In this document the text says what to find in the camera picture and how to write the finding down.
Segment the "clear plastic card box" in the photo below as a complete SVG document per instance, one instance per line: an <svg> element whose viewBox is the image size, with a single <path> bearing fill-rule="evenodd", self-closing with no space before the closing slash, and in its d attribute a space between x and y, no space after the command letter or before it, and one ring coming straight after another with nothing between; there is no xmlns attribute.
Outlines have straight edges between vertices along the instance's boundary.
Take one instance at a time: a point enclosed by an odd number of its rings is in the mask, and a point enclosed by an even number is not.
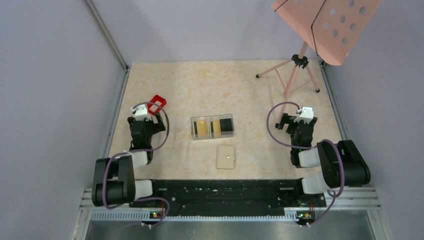
<svg viewBox="0 0 424 240"><path fill-rule="evenodd" d="M233 115L220 114L194 116L191 120L191 136L194 140L231 138L235 135Z"/></svg>

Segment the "black card stack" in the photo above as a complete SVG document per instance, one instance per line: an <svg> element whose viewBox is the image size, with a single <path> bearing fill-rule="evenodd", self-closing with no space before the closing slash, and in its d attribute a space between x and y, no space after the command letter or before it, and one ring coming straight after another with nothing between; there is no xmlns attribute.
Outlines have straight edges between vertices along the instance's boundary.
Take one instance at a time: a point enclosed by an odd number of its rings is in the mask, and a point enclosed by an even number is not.
<svg viewBox="0 0 424 240"><path fill-rule="evenodd" d="M234 131L233 120L231 118L223 118L219 120L221 133L231 133Z"/></svg>

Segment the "beige leather card holder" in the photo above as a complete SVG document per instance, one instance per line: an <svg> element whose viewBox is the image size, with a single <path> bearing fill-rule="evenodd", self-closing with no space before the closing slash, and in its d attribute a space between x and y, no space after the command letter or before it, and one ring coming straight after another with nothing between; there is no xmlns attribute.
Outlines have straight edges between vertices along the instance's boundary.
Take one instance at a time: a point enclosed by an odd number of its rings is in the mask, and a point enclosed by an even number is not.
<svg viewBox="0 0 424 240"><path fill-rule="evenodd" d="M219 145L216 152L216 168L233 170L235 168L235 147L232 145Z"/></svg>

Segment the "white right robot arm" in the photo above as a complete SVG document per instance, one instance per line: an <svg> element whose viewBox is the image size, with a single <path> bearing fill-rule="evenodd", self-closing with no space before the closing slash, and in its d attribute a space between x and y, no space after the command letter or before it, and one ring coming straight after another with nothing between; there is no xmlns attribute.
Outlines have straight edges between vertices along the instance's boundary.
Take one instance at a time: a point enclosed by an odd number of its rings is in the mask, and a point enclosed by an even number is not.
<svg viewBox="0 0 424 240"><path fill-rule="evenodd" d="M303 120L284 113L275 127L287 126L290 136L290 161L296 168L319 167L320 171L296 181L293 200L299 206L307 206L314 195L341 187L360 187L371 181L371 172L363 156L352 140L337 143L322 140L312 146L317 117Z"/></svg>

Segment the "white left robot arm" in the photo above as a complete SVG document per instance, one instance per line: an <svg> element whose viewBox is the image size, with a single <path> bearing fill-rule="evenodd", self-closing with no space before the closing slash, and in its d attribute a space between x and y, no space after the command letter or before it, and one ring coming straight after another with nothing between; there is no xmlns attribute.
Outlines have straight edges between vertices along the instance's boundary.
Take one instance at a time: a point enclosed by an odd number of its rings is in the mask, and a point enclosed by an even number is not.
<svg viewBox="0 0 424 240"><path fill-rule="evenodd" d="M137 120L134 116L128 117L132 138L129 151L114 158L96 160L91 191L94 206L103 206L103 199L110 208L138 199L149 207L160 202L161 194L153 188L151 180L135 179L135 169L146 166L153 160L153 135L166 130L161 114L157 112L154 116L157 122L152 119Z"/></svg>

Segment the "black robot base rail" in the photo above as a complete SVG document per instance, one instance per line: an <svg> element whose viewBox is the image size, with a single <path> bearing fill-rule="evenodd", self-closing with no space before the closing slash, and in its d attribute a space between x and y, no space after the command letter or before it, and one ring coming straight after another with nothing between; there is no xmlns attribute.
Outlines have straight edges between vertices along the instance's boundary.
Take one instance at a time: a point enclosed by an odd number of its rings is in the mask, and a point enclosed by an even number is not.
<svg viewBox="0 0 424 240"><path fill-rule="evenodd" d="M153 200L135 201L131 208L161 208L170 217L283 216L286 208L326 207L324 194L305 195L301 182L278 180L154 180Z"/></svg>

